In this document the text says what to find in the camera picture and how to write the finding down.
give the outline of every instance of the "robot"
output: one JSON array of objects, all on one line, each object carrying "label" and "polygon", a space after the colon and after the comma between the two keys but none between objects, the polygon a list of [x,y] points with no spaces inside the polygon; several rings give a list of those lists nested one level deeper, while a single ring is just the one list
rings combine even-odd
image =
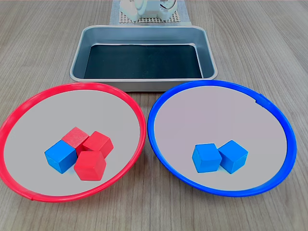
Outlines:
[{"label": "robot", "polygon": [[167,21],[177,10],[177,0],[121,0],[120,10],[131,21],[159,18]]}]

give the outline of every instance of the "wooden block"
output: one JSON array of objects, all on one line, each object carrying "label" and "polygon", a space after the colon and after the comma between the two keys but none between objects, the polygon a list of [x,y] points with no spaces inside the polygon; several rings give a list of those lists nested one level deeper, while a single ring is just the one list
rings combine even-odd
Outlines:
[{"label": "wooden block", "polygon": [[221,156],[215,144],[197,144],[192,155],[192,160],[198,173],[218,170]]},{"label": "wooden block", "polygon": [[234,173],[246,163],[248,151],[235,141],[229,141],[218,148],[222,157],[220,165],[230,174]]},{"label": "wooden block", "polygon": [[82,151],[74,170],[81,180],[101,180],[106,168],[106,161],[100,151]]},{"label": "wooden block", "polygon": [[74,127],[72,130],[67,133],[62,140],[68,145],[72,146],[76,149],[77,156],[79,156],[80,152],[84,151],[83,143],[89,135],[77,127]]},{"label": "wooden block", "polygon": [[48,164],[61,174],[65,173],[77,160],[76,150],[62,140],[49,148],[45,156]]},{"label": "wooden block", "polygon": [[83,143],[83,147],[86,151],[101,151],[104,158],[106,158],[114,148],[111,139],[98,131],[93,132]]}]

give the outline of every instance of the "wood grain surface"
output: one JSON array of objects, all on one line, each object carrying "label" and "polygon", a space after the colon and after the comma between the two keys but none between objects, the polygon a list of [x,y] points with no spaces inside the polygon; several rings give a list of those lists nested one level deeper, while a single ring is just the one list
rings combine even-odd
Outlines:
[{"label": "wood grain surface", "polygon": [[[308,230],[308,1],[187,1],[208,32],[217,79],[256,90],[286,115],[297,138],[288,178],[254,197],[207,194],[179,181],[146,141],[112,187],[63,204],[30,201],[0,181],[1,231]],[[81,30],[107,25],[111,1],[0,1],[0,123],[23,101],[71,82]],[[146,116],[158,93],[133,93]]]}]

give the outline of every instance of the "metal tray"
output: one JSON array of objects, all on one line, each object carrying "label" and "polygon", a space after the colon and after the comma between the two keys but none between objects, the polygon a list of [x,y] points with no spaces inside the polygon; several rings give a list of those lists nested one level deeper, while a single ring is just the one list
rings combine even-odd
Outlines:
[{"label": "metal tray", "polygon": [[[104,73],[103,78],[85,78],[90,51],[95,45],[192,45],[201,78],[109,78]],[[166,91],[184,82],[214,79],[217,68],[206,32],[197,26],[89,26],[81,33],[69,74],[77,82],[105,83],[126,92]]]}]

